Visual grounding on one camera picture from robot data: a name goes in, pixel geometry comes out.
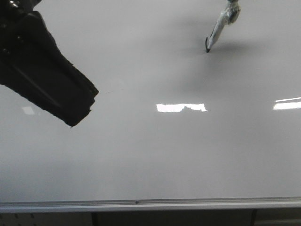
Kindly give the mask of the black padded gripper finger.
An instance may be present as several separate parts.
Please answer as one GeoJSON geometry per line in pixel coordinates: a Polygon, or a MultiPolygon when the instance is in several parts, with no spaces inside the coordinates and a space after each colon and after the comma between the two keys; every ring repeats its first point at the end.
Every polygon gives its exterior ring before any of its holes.
{"type": "Polygon", "coordinates": [[[98,90],[63,56],[37,4],[0,3],[0,83],[73,127],[90,113],[98,90]]]}

